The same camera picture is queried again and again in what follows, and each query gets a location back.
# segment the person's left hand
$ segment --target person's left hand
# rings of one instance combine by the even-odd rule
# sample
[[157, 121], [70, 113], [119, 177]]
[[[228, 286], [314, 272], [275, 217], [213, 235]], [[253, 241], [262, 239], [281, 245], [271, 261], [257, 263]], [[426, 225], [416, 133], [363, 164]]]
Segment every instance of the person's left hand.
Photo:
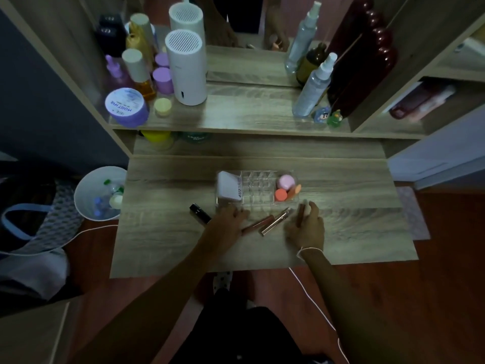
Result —
[[241, 224], [249, 211], [240, 211], [233, 204], [221, 209], [206, 226], [195, 250], [217, 259], [233, 246], [241, 235]]
[[289, 48], [289, 40], [284, 28], [283, 17], [278, 6], [270, 6], [266, 11], [264, 21], [264, 45], [271, 48], [270, 36], [276, 34], [281, 41], [281, 49], [286, 52]]

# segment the air purifier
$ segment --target air purifier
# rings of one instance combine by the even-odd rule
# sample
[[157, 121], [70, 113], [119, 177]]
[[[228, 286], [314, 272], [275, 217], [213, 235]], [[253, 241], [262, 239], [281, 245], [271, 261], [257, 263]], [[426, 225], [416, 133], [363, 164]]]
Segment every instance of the air purifier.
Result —
[[197, 33], [202, 39], [204, 66], [207, 72], [206, 33], [204, 30], [204, 13], [202, 9], [189, 2], [178, 2], [170, 7], [168, 15], [170, 16], [170, 29], [191, 30]]
[[203, 42], [191, 30], [172, 30], [165, 38], [175, 98], [195, 106], [207, 98]]

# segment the black pants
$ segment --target black pants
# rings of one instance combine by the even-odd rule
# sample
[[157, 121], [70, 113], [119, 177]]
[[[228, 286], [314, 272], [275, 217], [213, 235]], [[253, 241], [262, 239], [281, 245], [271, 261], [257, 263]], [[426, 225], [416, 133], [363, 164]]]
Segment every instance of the black pants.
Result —
[[246, 302], [219, 289], [204, 306], [179, 351], [179, 363], [303, 363], [300, 349], [268, 309], [246, 310]]
[[217, 11], [236, 33], [258, 34], [263, 0], [213, 0]]

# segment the hand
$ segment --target hand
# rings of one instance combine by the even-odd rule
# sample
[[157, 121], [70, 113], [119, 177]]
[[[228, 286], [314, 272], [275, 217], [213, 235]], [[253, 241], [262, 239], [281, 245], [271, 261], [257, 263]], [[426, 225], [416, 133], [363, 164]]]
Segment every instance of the hand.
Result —
[[298, 228], [294, 222], [285, 225], [286, 237], [299, 249], [315, 247], [324, 250], [325, 227], [324, 220], [318, 217], [320, 211], [317, 205], [309, 202], [310, 214], [303, 219], [302, 226]]
[[240, 226], [248, 216], [249, 211], [240, 211], [233, 204], [222, 208], [207, 224], [195, 250], [219, 258], [239, 239]]
[[266, 11], [264, 21], [264, 45], [270, 47], [270, 36], [276, 34], [281, 41], [281, 49], [286, 52], [289, 48], [289, 40], [284, 28], [285, 23], [278, 6], [270, 6]]
[[224, 18], [218, 13], [213, 17], [204, 18], [207, 44], [215, 46], [239, 47], [238, 37]]

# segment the purple dropper bottle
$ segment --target purple dropper bottle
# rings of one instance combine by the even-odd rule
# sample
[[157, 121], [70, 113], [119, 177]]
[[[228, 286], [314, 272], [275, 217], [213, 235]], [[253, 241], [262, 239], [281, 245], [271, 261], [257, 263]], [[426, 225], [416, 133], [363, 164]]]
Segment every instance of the purple dropper bottle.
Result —
[[114, 91], [118, 88], [132, 88], [133, 82], [130, 79], [130, 76], [121, 69], [120, 64], [110, 55], [106, 55], [106, 61], [108, 62], [106, 68], [111, 75], [109, 82], [110, 91]]

